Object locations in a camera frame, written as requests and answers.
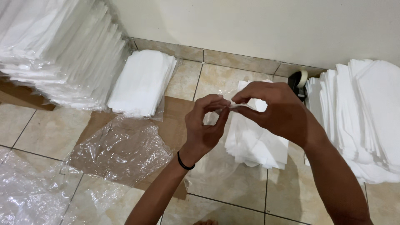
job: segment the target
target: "person's left hand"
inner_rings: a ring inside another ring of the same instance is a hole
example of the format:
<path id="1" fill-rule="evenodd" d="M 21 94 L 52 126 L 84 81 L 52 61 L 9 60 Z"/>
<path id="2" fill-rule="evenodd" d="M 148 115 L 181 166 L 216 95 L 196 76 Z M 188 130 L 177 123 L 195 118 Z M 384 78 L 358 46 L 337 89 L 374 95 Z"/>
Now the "person's left hand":
<path id="1" fill-rule="evenodd" d="M 196 100 L 194 108 L 185 116 L 188 138 L 180 150 L 180 158 L 185 166 L 191 167 L 214 148 L 222 135 L 228 120 L 230 101 L 221 94 L 209 94 Z M 206 113 L 222 109 L 217 123 L 204 125 Z"/>

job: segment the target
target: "white fabric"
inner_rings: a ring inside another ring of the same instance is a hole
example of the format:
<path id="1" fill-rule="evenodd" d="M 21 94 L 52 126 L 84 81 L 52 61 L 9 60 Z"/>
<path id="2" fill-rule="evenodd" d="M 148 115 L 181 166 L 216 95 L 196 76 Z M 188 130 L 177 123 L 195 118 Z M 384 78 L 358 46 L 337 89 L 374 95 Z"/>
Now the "white fabric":
<path id="1" fill-rule="evenodd" d="M 307 108 L 360 181 L 400 182 L 399 85 L 400 68 L 380 60 L 352 59 L 307 81 Z"/>
<path id="2" fill-rule="evenodd" d="M 101 0 L 0 3 L 0 70 L 62 106 L 106 109 L 125 43 Z"/>
<path id="3" fill-rule="evenodd" d="M 175 57 L 160 51 L 133 52 L 111 93 L 108 107 L 132 117 L 154 115 L 175 65 Z"/>
<path id="4" fill-rule="evenodd" d="M 238 91 L 251 81 L 239 81 Z M 264 112 L 267 103 L 260 99 L 252 99 L 248 105 Z M 239 113 L 232 116 L 231 125 L 225 142 L 226 151 L 235 157 L 238 163 L 250 167 L 261 164 L 265 168 L 285 169 L 288 158 L 289 141 L 261 128 L 254 121 Z"/>

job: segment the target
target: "person's right hand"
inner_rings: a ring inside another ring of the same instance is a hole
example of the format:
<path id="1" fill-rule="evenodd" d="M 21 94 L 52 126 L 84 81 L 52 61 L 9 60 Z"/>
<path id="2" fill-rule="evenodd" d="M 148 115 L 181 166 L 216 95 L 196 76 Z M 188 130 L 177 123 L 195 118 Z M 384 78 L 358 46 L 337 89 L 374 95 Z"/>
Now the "person's right hand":
<path id="1" fill-rule="evenodd" d="M 302 148 L 327 140 L 322 126 L 286 83 L 251 82 L 232 101 L 236 104 L 247 103 L 251 98 L 266 101 L 266 111 L 258 112 L 246 106 L 239 106 L 233 111 Z"/>

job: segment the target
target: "tape roll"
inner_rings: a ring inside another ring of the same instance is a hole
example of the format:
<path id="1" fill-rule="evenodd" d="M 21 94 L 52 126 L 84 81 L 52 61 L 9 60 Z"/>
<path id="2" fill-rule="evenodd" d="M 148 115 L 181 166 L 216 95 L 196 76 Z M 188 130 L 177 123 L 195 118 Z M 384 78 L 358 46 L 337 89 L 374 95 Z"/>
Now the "tape roll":
<path id="1" fill-rule="evenodd" d="M 302 70 L 301 71 L 301 79 L 300 79 L 299 84 L 297 85 L 297 88 L 303 88 L 304 85 L 306 85 L 307 78 L 308 78 L 308 72 L 306 70 Z"/>

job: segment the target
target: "hand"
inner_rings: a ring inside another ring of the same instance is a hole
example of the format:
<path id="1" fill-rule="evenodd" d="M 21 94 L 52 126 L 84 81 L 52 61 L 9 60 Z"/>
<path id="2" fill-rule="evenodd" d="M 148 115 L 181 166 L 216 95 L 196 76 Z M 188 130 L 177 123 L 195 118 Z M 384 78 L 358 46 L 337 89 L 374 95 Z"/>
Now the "hand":
<path id="1" fill-rule="evenodd" d="M 232 101 L 247 103 L 251 98 L 264 100 L 268 104 L 266 111 L 258 112 L 245 106 L 233 111 L 302 148 L 327 140 L 322 126 L 286 83 L 251 82 Z"/>
<path id="2" fill-rule="evenodd" d="M 230 101 L 224 99 L 221 94 L 209 94 L 196 100 L 193 110 L 185 116 L 188 138 L 179 153 L 185 166 L 193 166 L 217 145 L 224 134 L 229 105 Z M 203 125 L 205 114 L 218 109 L 222 109 L 222 112 L 217 123 L 214 126 Z"/>

